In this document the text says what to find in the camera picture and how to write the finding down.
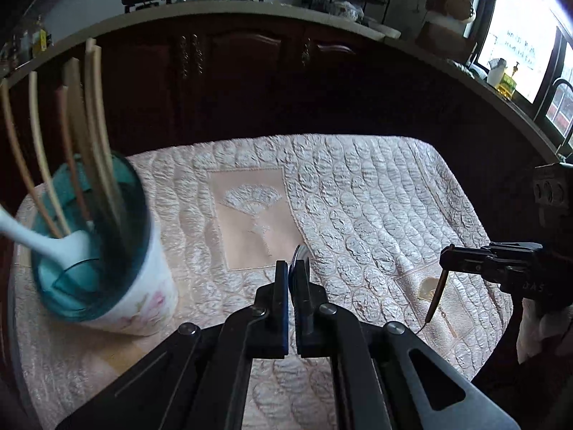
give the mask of robotic arm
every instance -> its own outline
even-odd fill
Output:
[[[297,353],[329,357],[340,430],[519,429],[517,424],[408,327],[378,327],[328,301],[309,281],[309,251],[224,324],[183,323],[58,430],[239,430],[253,358],[288,353],[287,295]]]
[[[440,254],[439,264],[442,276],[450,271],[481,275],[503,292],[538,302],[541,312],[573,304],[573,264],[535,242],[492,242],[480,249],[452,244]]]

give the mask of bottle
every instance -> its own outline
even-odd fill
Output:
[[[519,69],[519,63],[514,66],[514,70],[511,76],[507,71],[503,74],[500,84],[497,86],[497,91],[503,95],[507,100],[511,100],[515,93],[515,88],[517,87],[517,82],[515,82],[514,76]]]
[[[18,58],[18,40],[16,40],[16,34],[12,36],[12,45],[8,50],[8,63],[10,65],[10,71],[14,71],[19,65],[20,60]]]
[[[30,36],[28,31],[22,33],[20,38],[20,62],[22,64],[32,59],[32,47],[30,46]]]
[[[42,22],[42,16],[38,16],[38,20],[35,23],[34,33],[32,33],[32,56],[37,57],[42,51],[47,48],[46,43],[46,30],[44,29],[44,23]]]

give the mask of embroidered fan pattern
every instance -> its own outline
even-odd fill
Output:
[[[282,198],[283,196],[274,187],[243,184],[229,189],[221,203],[251,216],[253,229],[250,231],[261,237],[267,255],[271,255],[269,245],[265,240],[265,233],[270,231],[270,228],[260,224],[259,213],[268,209]]]

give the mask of utensil holder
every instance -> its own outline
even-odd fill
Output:
[[[81,162],[76,160],[84,197],[93,216],[91,224],[81,217],[73,192],[67,164],[53,176],[53,184],[72,231],[91,231],[92,251],[97,259],[82,261],[68,270],[32,251],[35,285],[44,306],[56,317],[94,329],[151,335],[171,319],[178,293],[160,241],[160,228],[153,221],[141,181],[120,155],[114,154],[117,180],[127,213],[129,253],[121,247],[119,235],[107,227],[94,211],[91,187]],[[46,195],[42,196],[48,213],[55,212]],[[44,220],[36,216],[33,230],[49,235]]]

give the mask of metal bolt head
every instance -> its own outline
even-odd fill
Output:
[[[188,321],[186,323],[182,323],[181,325],[179,325],[179,328],[177,328],[177,331],[181,335],[187,335],[187,336],[194,335],[195,332],[197,331],[197,326]]]
[[[266,309],[264,307],[251,306],[251,310],[253,311],[253,317],[260,317],[266,313]]]
[[[399,321],[390,321],[386,325],[386,328],[390,333],[392,333],[392,335],[401,335],[406,331],[406,327]]]
[[[320,304],[319,311],[323,315],[334,315],[336,313],[336,306],[330,302]]]

